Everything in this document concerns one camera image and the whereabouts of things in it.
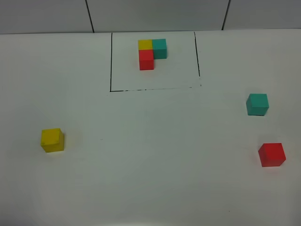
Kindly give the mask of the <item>red template block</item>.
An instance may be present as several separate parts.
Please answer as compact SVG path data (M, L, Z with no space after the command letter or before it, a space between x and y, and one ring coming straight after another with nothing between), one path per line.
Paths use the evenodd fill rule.
M152 49L139 50L139 68L140 70L154 69L154 55Z

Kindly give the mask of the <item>green template block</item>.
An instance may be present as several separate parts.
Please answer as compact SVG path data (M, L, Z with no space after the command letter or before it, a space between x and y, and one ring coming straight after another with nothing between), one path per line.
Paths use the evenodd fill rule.
M152 47L154 59L167 59L166 39L153 39Z

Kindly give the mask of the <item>yellow template block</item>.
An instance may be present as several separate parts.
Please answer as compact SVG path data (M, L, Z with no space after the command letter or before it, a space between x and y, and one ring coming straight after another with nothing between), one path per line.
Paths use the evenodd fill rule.
M152 40L138 40L139 50L151 50L153 49Z

